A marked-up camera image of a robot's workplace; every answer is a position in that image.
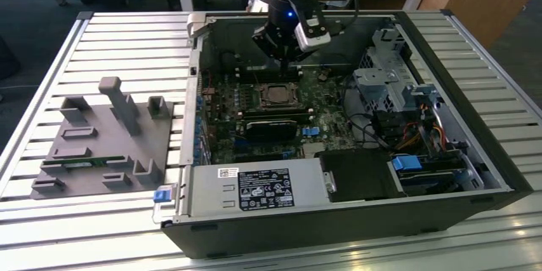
aluminum slatted table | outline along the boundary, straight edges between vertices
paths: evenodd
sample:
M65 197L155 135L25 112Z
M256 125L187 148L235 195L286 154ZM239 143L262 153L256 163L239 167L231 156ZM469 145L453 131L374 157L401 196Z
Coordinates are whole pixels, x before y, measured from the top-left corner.
M188 75L187 13L95 13L76 21L0 157L0 270L531 270L542 263L542 115L455 17L409 14L535 192L445 232L191 260L152 221L152 192L33 201L64 96L123 79L135 102L175 103L166 183L178 181ZM414 60L426 82L422 62Z

green circuit board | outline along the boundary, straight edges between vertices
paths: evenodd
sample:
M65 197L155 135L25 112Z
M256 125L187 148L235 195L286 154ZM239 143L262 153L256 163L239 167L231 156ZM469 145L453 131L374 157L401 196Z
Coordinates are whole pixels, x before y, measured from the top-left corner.
M339 101L344 76L327 77L322 81L320 68L306 68L302 72L300 81L291 86L296 88L302 107L311 108L312 118L307 124L298 125L295 138L287 142L240 145L246 140L242 136L244 119L238 117L238 112L260 106L258 88L262 84L240 84L228 76L214 85L215 94L207 97L212 164L299 159L306 157L302 149L306 143L322 143L326 150L355 147ZM303 135L307 128L318 128L318 134Z

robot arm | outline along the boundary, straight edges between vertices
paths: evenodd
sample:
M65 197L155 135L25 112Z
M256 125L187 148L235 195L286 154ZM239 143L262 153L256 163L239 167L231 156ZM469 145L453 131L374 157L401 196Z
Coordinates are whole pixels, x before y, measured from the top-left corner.
M282 70L331 42L342 26L326 23L319 0L267 0L268 18L252 39Z

white sticker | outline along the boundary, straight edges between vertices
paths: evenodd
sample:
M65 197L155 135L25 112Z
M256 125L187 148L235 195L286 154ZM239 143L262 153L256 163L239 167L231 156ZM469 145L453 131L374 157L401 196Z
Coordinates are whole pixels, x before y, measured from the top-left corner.
M219 178L235 178L239 168L219 168Z
M81 163L67 163L64 164L65 168L90 168L92 167L92 164L90 162L81 162Z

power supply label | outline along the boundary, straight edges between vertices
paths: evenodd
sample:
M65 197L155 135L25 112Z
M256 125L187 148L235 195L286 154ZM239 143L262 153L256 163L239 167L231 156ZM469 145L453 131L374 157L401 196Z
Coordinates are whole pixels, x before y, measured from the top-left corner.
M239 206L243 211L294 206L294 192L287 168L240 171L238 182Z

